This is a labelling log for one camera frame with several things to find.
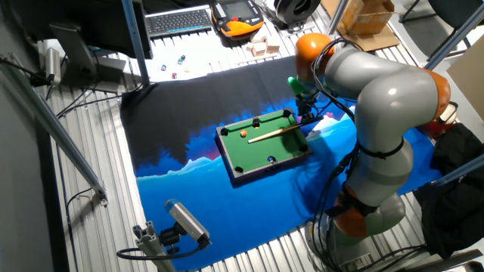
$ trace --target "screen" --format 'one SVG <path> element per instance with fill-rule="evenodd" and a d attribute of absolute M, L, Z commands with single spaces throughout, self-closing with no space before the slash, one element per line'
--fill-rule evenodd
<path fill-rule="evenodd" d="M 254 17 L 252 9 L 246 1 L 226 4 L 225 8 L 229 17 L 241 17 L 243 19 Z"/>

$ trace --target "keyboard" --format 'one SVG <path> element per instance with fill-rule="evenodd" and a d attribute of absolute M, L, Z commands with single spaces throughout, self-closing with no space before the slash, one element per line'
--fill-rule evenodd
<path fill-rule="evenodd" d="M 186 11 L 146 18 L 150 38 L 211 29 L 205 10 Z"/>

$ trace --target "desk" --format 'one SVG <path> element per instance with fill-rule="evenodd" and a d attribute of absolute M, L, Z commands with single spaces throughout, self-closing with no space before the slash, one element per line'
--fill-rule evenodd
<path fill-rule="evenodd" d="M 180 48 L 184 49 L 183 52 L 187 57 L 187 64 L 189 64 L 188 61 L 192 56 L 196 57 L 201 54 L 199 46 L 208 47 L 209 51 L 200 56 L 200 64 L 194 69 L 200 68 L 201 74 L 217 73 L 239 66 L 289 57 L 294 55 L 294 45 L 300 36 L 310 32 L 324 32 L 329 26 L 330 19 L 321 6 L 311 19 L 315 27 L 294 36 L 284 36 L 278 33 L 270 22 L 266 22 L 264 29 L 281 43 L 281 47 L 279 55 L 264 60 L 253 60 L 252 54 L 238 42 L 229 48 L 222 47 L 219 37 L 213 31 L 158 39 L 152 43 L 155 59 L 152 60 L 153 66 L 148 66 L 148 72 L 150 76 L 154 75 L 165 61 L 169 61 L 163 59 L 163 56 L 171 53 L 179 57 Z M 185 49 L 193 45 L 197 45 L 194 50 Z M 400 63 L 417 65 L 404 45 L 379 50 L 375 54 Z M 109 57 L 127 60 L 126 69 L 139 75 L 137 63 L 127 56 L 113 54 Z M 162 75 L 162 80 L 172 80 L 171 73 L 160 75 Z M 183 79 L 184 75 L 185 72 L 178 73 L 176 80 Z M 186 75 L 191 76 L 192 72 L 190 71 Z M 130 79 L 126 78 L 125 84 L 119 87 L 119 94 L 132 89 L 129 83 Z M 58 113 L 80 94 L 79 90 L 54 91 L 52 99 L 48 103 L 53 111 Z M 81 101 L 90 102 L 114 95 L 87 91 Z M 68 234 L 65 237 L 71 270 L 75 270 L 74 249 L 80 271 L 156 271 L 150 262 L 125 261 L 116 257 L 116 250 L 135 247 L 132 226 L 136 224 L 144 226 L 145 222 L 131 157 L 119 118 L 119 101 L 112 99 L 89 104 L 86 108 L 79 108 L 71 112 L 60 121 L 93 167 L 96 175 L 102 179 L 110 196 L 110 204 L 106 208 L 95 202 L 91 192 L 85 193 L 86 197 L 73 200 L 69 207 L 68 212 L 73 220 L 73 241 L 70 240 Z M 82 176 L 74 169 L 65 155 L 61 151 L 58 152 L 54 142 L 53 152 L 59 197 L 69 199 L 73 194 L 88 189 Z M 420 206 L 412 193 L 402 198 L 407 207 L 406 217 L 392 230 L 365 240 L 365 243 L 372 245 L 372 251 L 371 255 L 365 257 L 364 264 L 370 260 L 376 260 L 392 250 L 405 246 L 416 246 L 424 242 L 420 229 Z M 65 233 L 68 233 L 65 219 L 67 211 L 63 206 L 61 206 L 61 212 L 64 218 L 64 230 Z M 298 227 L 288 232 L 287 235 L 248 252 L 217 262 L 202 271 L 315 271 L 313 263 L 308 257 L 316 259 L 313 254 L 309 253 L 304 236 L 304 229 Z M 318 261 L 315 261 L 314 265 L 321 268 Z"/>

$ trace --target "metal pole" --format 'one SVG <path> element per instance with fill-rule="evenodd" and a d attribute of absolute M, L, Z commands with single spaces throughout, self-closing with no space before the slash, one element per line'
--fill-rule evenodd
<path fill-rule="evenodd" d="M 150 77 L 148 76 L 148 70 L 146 69 L 146 63 L 144 62 L 143 45 L 141 45 L 141 38 L 139 37 L 133 2 L 132 0 L 122 0 L 122 3 L 126 21 L 128 23 L 129 35 L 131 36 L 131 42 L 133 43 L 136 59 L 138 60 L 138 66 L 141 71 L 141 81 L 143 87 L 147 87 L 150 85 Z"/>
<path fill-rule="evenodd" d="M 429 60 L 427 65 L 424 67 L 428 70 L 433 70 L 452 49 L 457 46 L 459 42 L 474 28 L 477 24 L 484 19 L 484 5 L 480 5 L 476 12 L 470 16 L 470 18 L 464 23 L 464 25 L 455 33 L 455 35 L 449 39 L 444 46 L 440 48 Z"/>
<path fill-rule="evenodd" d="M 453 181 L 456 178 L 460 178 L 463 175 L 470 173 L 478 169 L 479 167 L 483 167 L 483 166 L 484 166 L 484 154 L 481 156 L 478 156 L 477 158 L 471 160 L 470 162 L 464 164 L 463 166 L 455 169 L 454 171 L 448 173 L 447 175 L 439 178 L 438 180 L 434 181 L 432 185 L 436 185 L 436 186 L 445 185 L 450 181 Z"/>
<path fill-rule="evenodd" d="M 345 12 L 346 5 L 348 4 L 348 0 L 340 0 L 338 2 L 338 6 L 334 11 L 334 15 L 331 18 L 330 29 L 327 32 L 328 35 L 333 35 L 336 29 L 338 28 L 338 23 L 341 21 L 341 17 Z"/>
<path fill-rule="evenodd" d="M 92 171 L 91 166 L 84 156 L 77 149 L 73 139 L 67 134 L 66 130 L 51 111 L 44 98 L 30 86 L 27 78 L 21 71 L 8 66 L 0 65 L 2 72 L 8 79 L 12 79 L 12 85 L 22 97 L 28 107 L 33 111 L 35 117 L 41 122 L 42 126 L 55 139 L 57 144 L 66 153 L 67 157 L 79 170 L 79 173 L 91 185 L 94 191 L 99 194 L 101 203 L 107 204 L 106 189 L 99 183 L 98 177 Z"/>

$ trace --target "green felt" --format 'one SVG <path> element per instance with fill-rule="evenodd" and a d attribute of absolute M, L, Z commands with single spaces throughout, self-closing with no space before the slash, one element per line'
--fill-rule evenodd
<path fill-rule="evenodd" d="M 222 136 L 222 139 L 234 168 L 241 167 L 244 172 L 248 172 L 271 165 L 267 160 L 269 156 L 273 156 L 277 161 L 282 161 L 303 155 L 299 148 L 306 145 L 306 141 L 299 129 L 252 144 L 247 143 L 249 139 L 296 124 L 294 116 L 284 118 L 282 111 L 280 111 L 267 116 L 260 116 L 259 122 L 259 128 L 252 126 L 252 119 L 225 127 L 228 130 L 228 135 Z M 247 131 L 245 138 L 240 136 L 240 131 L 243 129 Z"/>

